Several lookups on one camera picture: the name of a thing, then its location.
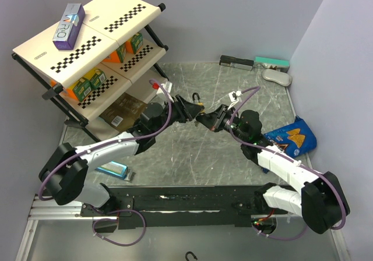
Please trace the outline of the yellow padlock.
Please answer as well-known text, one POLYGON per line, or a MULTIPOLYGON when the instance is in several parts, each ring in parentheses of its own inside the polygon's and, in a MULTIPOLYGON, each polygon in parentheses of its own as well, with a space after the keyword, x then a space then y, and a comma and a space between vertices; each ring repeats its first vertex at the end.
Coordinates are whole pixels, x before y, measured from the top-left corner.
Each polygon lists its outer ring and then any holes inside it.
POLYGON ((204 113, 205 106, 201 102, 200 95, 197 92, 194 92, 192 94, 192 102, 193 102, 193 106, 192 106, 193 113, 195 113, 196 115, 200 115, 200 114, 204 113))

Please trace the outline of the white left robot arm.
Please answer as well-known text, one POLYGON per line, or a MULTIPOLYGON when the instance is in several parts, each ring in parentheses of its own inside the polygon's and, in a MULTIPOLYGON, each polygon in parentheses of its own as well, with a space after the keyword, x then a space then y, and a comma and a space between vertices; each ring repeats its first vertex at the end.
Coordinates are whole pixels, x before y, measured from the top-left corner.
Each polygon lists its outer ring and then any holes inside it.
POLYGON ((143 153, 155 144, 160 132, 174 122, 193 121, 204 109, 201 103, 177 95, 165 105, 148 104, 133 127, 116 137, 86 146, 59 145, 38 175, 39 199, 44 200, 47 191, 60 206, 77 201, 91 205, 101 215, 111 214, 118 207, 115 195, 107 185, 88 181, 87 174, 116 157, 143 153))

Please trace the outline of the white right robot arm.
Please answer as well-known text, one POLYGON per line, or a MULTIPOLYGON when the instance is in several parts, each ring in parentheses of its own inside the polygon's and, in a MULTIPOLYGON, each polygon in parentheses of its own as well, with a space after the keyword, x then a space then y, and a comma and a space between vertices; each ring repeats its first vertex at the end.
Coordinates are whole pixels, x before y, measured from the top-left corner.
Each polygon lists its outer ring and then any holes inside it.
POLYGON ((308 169, 268 141, 261 132, 257 112, 245 110, 238 114, 222 104, 213 112, 198 115, 196 120, 212 132, 232 133, 247 159, 276 174, 291 187, 266 184, 258 189, 254 200, 258 212, 265 214, 280 209, 296 214, 318 234, 345 223, 350 208, 337 176, 308 169))

